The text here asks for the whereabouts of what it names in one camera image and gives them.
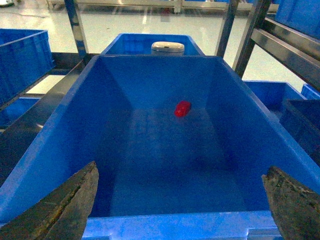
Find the worn right gripper left finger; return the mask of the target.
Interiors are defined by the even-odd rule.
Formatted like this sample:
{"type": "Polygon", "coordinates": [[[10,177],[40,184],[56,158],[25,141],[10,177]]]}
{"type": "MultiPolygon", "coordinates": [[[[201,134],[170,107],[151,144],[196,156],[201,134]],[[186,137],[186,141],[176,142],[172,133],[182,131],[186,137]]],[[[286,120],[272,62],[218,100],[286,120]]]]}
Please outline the worn right gripper left finger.
{"type": "Polygon", "coordinates": [[[92,212],[99,181],[88,163],[38,203],[0,229],[2,240],[80,240],[92,212]]]}

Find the worn right gripper right finger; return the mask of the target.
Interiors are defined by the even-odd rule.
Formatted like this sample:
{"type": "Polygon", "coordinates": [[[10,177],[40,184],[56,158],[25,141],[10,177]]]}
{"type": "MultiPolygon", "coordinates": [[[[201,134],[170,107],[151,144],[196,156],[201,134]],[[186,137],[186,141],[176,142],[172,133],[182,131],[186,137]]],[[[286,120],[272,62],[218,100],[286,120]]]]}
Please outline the worn right gripper right finger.
{"type": "Polygon", "coordinates": [[[276,166],[261,176],[271,216],[285,240],[320,238],[320,195],[276,166]]]}

